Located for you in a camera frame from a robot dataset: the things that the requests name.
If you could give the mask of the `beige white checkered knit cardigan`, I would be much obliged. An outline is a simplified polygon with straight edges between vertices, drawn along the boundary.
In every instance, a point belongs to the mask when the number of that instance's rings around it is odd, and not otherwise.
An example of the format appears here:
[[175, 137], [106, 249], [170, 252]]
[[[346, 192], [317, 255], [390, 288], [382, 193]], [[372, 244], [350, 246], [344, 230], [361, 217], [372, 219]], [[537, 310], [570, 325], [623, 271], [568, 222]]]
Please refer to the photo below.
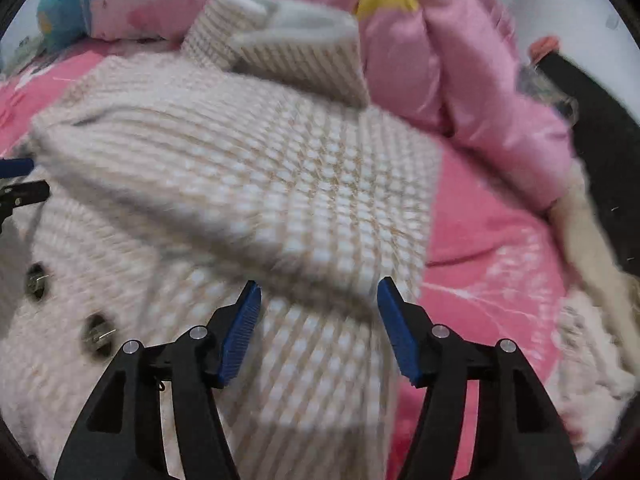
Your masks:
[[247, 281], [262, 308], [217, 394], [245, 479], [381, 479], [399, 373], [376, 307], [416, 299], [442, 148], [372, 105], [348, 14], [208, 0], [178, 51], [110, 55], [32, 120], [41, 205], [1, 234], [1, 414], [52, 477], [106, 367]]

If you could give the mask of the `cream clothes pile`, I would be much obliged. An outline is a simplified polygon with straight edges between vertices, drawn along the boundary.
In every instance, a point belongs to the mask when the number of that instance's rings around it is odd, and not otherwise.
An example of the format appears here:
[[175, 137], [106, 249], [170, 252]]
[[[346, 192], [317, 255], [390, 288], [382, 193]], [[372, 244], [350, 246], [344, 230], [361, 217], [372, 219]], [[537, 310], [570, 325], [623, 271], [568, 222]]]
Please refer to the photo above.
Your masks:
[[639, 304], [597, 219], [579, 159], [549, 219], [570, 286], [555, 327], [560, 358], [546, 387], [585, 466], [612, 441], [639, 391]]

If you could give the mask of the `blue cartoon pillow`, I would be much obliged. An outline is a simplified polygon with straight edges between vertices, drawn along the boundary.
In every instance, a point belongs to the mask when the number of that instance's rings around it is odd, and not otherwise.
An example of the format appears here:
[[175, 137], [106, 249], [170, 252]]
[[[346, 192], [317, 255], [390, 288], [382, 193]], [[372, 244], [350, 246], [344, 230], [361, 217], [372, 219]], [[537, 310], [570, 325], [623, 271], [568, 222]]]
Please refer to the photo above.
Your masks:
[[61, 51], [90, 34], [91, 0], [40, 0], [37, 20], [47, 51]]

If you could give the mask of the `black padded headboard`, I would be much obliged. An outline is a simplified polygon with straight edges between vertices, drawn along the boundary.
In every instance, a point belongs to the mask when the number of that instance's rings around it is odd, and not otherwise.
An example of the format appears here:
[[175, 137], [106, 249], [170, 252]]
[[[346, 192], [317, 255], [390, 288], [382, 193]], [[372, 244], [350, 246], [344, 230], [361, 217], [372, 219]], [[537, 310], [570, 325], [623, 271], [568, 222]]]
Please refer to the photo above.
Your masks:
[[556, 52], [537, 64], [577, 101], [574, 148], [598, 218], [623, 270], [639, 274], [639, 124], [597, 81]]

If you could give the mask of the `pink floral quilt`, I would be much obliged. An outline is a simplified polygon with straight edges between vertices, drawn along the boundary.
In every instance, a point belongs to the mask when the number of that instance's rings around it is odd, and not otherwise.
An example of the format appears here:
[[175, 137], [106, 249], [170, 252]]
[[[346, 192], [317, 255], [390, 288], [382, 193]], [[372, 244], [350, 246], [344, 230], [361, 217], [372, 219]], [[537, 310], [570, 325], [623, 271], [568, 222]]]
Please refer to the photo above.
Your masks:
[[[119, 40], [186, 34], [207, 0], [88, 0], [90, 35]], [[570, 126], [530, 88], [514, 28], [497, 0], [304, 0], [358, 24], [376, 105], [454, 140], [493, 166], [529, 203], [566, 191]]]

